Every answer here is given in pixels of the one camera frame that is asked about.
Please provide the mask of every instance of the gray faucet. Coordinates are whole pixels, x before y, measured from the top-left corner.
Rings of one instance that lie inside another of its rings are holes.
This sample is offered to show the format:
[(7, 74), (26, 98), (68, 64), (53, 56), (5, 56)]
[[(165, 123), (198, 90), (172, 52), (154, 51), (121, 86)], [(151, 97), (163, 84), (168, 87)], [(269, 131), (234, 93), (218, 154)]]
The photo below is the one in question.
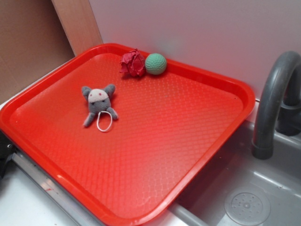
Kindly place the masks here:
[(301, 131), (301, 56), (285, 52), (273, 65), (263, 89), (255, 122), (252, 154), (273, 155), (274, 131), (293, 136)]

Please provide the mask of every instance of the gray sink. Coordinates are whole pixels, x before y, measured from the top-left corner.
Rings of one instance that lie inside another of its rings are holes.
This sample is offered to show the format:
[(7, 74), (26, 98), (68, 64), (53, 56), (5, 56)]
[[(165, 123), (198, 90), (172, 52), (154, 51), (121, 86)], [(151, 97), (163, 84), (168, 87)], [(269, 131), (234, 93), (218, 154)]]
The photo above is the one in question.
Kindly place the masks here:
[(276, 133), (273, 156), (259, 160), (252, 136), (246, 121), (177, 198), (175, 206), (189, 213), (180, 218), (190, 225), (301, 225), (301, 142)]

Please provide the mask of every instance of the cardboard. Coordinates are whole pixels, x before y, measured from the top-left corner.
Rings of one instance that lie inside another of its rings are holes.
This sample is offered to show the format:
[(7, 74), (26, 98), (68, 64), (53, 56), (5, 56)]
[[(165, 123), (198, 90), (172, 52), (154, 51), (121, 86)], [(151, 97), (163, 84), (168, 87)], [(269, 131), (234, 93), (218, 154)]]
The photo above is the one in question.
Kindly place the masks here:
[(74, 57), (51, 1), (0, 7), (0, 103)]

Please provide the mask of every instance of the sink drain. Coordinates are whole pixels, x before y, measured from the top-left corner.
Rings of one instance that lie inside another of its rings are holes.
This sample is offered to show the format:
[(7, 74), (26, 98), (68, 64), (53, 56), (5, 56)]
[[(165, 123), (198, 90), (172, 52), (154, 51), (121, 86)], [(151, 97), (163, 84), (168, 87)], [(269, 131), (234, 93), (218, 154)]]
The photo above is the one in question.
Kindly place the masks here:
[(264, 193), (255, 188), (240, 187), (226, 197), (225, 210), (236, 223), (255, 226), (269, 217), (271, 208)]

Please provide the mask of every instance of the gray plush mouse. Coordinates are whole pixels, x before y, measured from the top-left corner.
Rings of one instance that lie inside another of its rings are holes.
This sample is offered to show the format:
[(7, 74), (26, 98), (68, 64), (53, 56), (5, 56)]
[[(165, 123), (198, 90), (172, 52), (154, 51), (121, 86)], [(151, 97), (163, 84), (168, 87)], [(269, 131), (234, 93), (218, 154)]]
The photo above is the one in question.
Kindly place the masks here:
[(89, 115), (84, 122), (84, 126), (88, 127), (95, 116), (100, 112), (109, 112), (112, 119), (117, 120), (118, 114), (111, 108), (111, 97), (115, 91), (115, 85), (110, 84), (104, 89), (91, 89), (88, 86), (81, 88), (84, 98), (88, 101)]

